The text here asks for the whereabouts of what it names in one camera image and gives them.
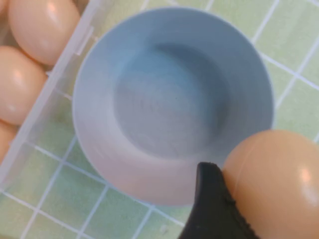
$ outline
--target black tool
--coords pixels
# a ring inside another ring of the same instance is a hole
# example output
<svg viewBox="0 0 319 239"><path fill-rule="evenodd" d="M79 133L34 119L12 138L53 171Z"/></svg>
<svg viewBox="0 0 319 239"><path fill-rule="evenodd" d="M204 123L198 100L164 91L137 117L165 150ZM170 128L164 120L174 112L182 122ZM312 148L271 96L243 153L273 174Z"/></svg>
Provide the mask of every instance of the black tool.
<svg viewBox="0 0 319 239"><path fill-rule="evenodd" d="M259 239L239 213L216 164L197 167L195 203L179 239Z"/></svg>

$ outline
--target brown egg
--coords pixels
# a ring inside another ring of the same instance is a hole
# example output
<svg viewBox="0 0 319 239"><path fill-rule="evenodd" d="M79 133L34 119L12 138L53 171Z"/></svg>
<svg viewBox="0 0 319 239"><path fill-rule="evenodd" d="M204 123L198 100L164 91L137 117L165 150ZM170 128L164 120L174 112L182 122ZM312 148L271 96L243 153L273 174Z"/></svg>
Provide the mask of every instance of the brown egg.
<svg viewBox="0 0 319 239"><path fill-rule="evenodd" d="M262 239L319 238L319 148L283 130L260 132L228 156L223 174Z"/></svg>
<svg viewBox="0 0 319 239"><path fill-rule="evenodd" d="M8 0L0 0L0 15L4 13Z"/></svg>
<svg viewBox="0 0 319 239"><path fill-rule="evenodd" d="M46 78L44 70L19 50L0 46L0 119L22 124Z"/></svg>
<svg viewBox="0 0 319 239"><path fill-rule="evenodd" d="M20 47L47 65L56 63L80 19L71 0L10 0L8 12Z"/></svg>
<svg viewBox="0 0 319 239"><path fill-rule="evenodd" d="M16 135L17 128L3 121L0 121L0 163L9 150L11 141Z"/></svg>

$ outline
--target clear plastic container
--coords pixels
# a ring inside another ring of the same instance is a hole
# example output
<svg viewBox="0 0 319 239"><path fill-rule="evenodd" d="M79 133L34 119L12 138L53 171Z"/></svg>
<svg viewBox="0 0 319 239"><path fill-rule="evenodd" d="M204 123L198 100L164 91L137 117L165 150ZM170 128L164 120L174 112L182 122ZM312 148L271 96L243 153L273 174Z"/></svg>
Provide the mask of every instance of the clear plastic container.
<svg viewBox="0 0 319 239"><path fill-rule="evenodd" d="M11 147L0 165L0 187L5 188L20 174L28 156L33 152L33 145L39 133L56 113L61 95L71 99L67 94L71 89L77 71L91 46L101 35L107 11L114 0L74 0L82 17L56 65L46 68L47 82L28 117L20 127L11 143ZM0 45L18 47L5 18L0 20Z"/></svg>

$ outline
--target green tile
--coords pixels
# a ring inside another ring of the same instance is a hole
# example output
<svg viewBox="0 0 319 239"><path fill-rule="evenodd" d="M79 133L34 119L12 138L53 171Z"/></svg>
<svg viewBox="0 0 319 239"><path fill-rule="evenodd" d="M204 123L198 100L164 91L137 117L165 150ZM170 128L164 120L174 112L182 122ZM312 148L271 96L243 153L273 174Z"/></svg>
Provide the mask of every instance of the green tile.
<svg viewBox="0 0 319 239"><path fill-rule="evenodd" d="M144 0L116 0L114 5L104 18L104 24L100 29L102 35L108 31L111 27L121 22L125 18L136 14L140 11Z"/></svg>
<svg viewBox="0 0 319 239"><path fill-rule="evenodd" d="M181 226L157 213L152 213L138 239L176 239L181 231Z"/></svg>
<svg viewBox="0 0 319 239"><path fill-rule="evenodd" d="M274 86L275 97L278 99L278 97L284 92L287 84L290 82L293 76L272 63L265 63Z"/></svg>
<svg viewBox="0 0 319 239"><path fill-rule="evenodd" d="M91 166L89 161L86 159L78 142L76 142L74 147L72 148L72 151L70 152L67 158L67 161L69 163L72 163L74 166L77 166L96 176L99 176L99 174L95 171L95 169Z"/></svg>
<svg viewBox="0 0 319 239"><path fill-rule="evenodd" d="M252 38L272 3L273 0L215 0L211 12L231 22Z"/></svg>
<svg viewBox="0 0 319 239"><path fill-rule="evenodd" d="M35 150L26 162L20 177L8 192L36 206L57 166L58 161Z"/></svg>
<svg viewBox="0 0 319 239"><path fill-rule="evenodd" d="M75 239L76 233L38 214L26 239Z"/></svg>
<svg viewBox="0 0 319 239"><path fill-rule="evenodd" d="M156 7L164 7L164 6L172 6L165 0L150 0L148 5L146 6L146 9L152 9Z"/></svg>
<svg viewBox="0 0 319 239"><path fill-rule="evenodd" d="M319 86L319 48L310 59L302 75Z"/></svg>
<svg viewBox="0 0 319 239"><path fill-rule="evenodd" d="M51 112L51 118L46 123L36 144L59 157L65 154L73 136L71 101L61 97Z"/></svg>
<svg viewBox="0 0 319 239"><path fill-rule="evenodd" d="M306 0L282 0L257 41L257 47L297 70L319 33L318 22L319 7Z"/></svg>
<svg viewBox="0 0 319 239"><path fill-rule="evenodd" d="M109 189L85 233L95 239L130 239L147 207Z"/></svg>
<svg viewBox="0 0 319 239"><path fill-rule="evenodd" d="M300 133L313 140L319 131L319 91L297 81L277 111L276 128Z"/></svg>
<svg viewBox="0 0 319 239"><path fill-rule="evenodd" d="M0 233L3 236L20 238L33 211L0 194Z"/></svg>
<svg viewBox="0 0 319 239"><path fill-rule="evenodd" d="M175 0L181 6L196 7L199 9L205 9L209 0Z"/></svg>
<svg viewBox="0 0 319 239"><path fill-rule="evenodd" d="M188 220L190 211L192 209L191 206L188 207L157 207L163 213L175 218L176 220L185 223Z"/></svg>
<svg viewBox="0 0 319 239"><path fill-rule="evenodd" d="M42 210L58 220L81 228L104 185L69 167L63 167Z"/></svg>

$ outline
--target egg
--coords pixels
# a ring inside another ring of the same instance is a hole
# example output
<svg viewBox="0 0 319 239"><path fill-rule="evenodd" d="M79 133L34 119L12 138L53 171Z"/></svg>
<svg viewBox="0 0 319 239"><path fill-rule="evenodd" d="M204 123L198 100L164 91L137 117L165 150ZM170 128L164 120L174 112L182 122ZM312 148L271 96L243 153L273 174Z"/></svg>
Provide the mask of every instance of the egg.
<svg viewBox="0 0 319 239"><path fill-rule="evenodd" d="M0 46L0 119L21 125L46 78L45 71L19 50Z"/></svg>
<svg viewBox="0 0 319 239"><path fill-rule="evenodd" d="M0 163L2 163L16 131L17 128L15 126L0 121Z"/></svg>
<svg viewBox="0 0 319 239"><path fill-rule="evenodd" d="M80 14L71 0L10 0L8 17L19 46L36 61L54 65Z"/></svg>
<svg viewBox="0 0 319 239"><path fill-rule="evenodd" d="M4 13L8 0L0 0L0 15Z"/></svg>
<svg viewBox="0 0 319 239"><path fill-rule="evenodd" d="M319 238L319 147L284 130L241 142L223 175L240 213L262 239Z"/></svg>

